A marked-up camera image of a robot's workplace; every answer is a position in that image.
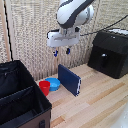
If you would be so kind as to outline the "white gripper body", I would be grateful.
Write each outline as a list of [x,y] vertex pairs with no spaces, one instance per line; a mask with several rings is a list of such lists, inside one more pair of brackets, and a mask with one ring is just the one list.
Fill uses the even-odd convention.
[[47,45],[52,48],[61,46],[72,46],[79,42],[80,29],[69,29],[66,33],[61,33],[60,29],[51,30],[47,33]]

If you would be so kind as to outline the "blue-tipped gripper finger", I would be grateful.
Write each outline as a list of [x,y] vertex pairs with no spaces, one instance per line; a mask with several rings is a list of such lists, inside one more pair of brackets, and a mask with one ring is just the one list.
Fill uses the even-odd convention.
[[71,46],[68,46],[67,49],[66,49],[66,54],[70,54],[70,49],[71,49]]
[[53,55],[54,55],[54,57],[57,57],[57,55],[58,55],[58,50],[57,50],[57,47],[55,47],[55,48],[53,48]]

